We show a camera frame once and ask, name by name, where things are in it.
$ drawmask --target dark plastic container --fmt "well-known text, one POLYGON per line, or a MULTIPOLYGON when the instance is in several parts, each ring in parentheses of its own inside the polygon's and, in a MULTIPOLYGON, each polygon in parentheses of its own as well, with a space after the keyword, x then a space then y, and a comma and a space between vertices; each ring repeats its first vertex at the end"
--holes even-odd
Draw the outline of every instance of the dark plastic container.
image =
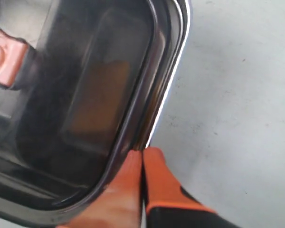
POLYGON ((29 45, 0 85, 0 217, 69 221, 145 147, 187 38, 185 0, 0 0, 29 45))

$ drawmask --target gray concrete floor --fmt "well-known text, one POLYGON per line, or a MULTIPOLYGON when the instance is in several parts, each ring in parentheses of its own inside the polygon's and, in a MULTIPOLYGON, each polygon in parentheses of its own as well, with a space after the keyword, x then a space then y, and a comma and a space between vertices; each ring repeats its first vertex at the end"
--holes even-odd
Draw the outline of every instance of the gray concrete floor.
POLYGON ((285 0, 193 6, 153 145, 223 217, 244 228, 285 228, 285 0))

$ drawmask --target white surface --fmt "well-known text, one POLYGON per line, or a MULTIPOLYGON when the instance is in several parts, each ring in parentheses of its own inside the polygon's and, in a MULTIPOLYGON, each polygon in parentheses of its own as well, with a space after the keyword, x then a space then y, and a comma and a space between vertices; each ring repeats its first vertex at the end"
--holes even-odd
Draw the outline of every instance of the white surface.
POLYGON ((285 0, 194 0, 153 140, 187 190, 244 228, 285 228, 285 0))

